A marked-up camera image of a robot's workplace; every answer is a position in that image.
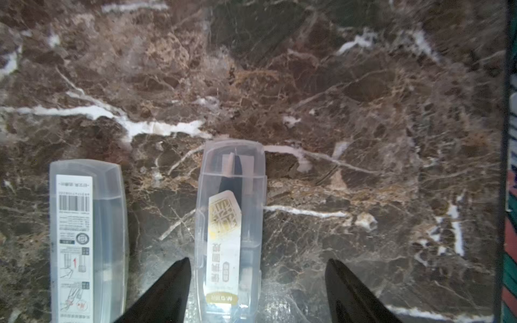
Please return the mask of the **clear compass case gold label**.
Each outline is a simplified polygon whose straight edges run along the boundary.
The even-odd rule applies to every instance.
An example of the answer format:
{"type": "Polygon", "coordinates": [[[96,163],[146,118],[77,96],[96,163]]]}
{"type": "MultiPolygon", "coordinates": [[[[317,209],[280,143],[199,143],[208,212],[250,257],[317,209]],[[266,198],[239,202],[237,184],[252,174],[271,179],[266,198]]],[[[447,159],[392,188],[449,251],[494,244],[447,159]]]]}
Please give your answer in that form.
{"type": "Polygon", "coordinates": [[[204,146],[195,210],[195,287],[202,322],[254,322],[261,294],[265,149],[241,139],[204,146]]]}

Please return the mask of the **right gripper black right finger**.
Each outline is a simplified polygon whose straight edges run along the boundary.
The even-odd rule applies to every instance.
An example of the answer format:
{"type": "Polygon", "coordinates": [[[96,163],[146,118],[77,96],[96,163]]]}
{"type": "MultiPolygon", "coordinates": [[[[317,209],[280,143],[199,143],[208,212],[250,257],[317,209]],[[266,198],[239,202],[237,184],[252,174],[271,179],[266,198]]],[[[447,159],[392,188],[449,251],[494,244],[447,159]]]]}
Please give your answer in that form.
{"type": "Polygon", "coordinates": [[[341,261],[328,260],[325,284],[333,323],[401,322],[341,261]]]}

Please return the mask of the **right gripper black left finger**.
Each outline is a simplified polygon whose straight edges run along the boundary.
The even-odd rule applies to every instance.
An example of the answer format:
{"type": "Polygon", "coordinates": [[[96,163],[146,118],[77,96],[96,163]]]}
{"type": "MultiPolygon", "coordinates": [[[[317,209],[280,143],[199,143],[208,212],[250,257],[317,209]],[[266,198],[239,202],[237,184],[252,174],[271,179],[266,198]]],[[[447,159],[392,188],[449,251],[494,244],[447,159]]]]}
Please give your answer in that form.
{"type": "Polygon", "coordinates": [[[183,322],[191,285],[188,258],[176,261],[116,323],[183,322]]]}

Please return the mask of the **clear compass case barcode label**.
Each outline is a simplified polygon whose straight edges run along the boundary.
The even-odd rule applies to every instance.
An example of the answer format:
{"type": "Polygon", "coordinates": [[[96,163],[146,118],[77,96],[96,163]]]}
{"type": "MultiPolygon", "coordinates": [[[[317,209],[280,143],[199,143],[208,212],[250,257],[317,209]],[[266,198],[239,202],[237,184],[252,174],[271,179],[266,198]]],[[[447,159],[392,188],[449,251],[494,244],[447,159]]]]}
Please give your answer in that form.
{"type": "Polygon", "coordinates": [[[52,321],[116,321],[126,307],[129,266],[121,167],[54,161],[49,203],[52,321]]]}

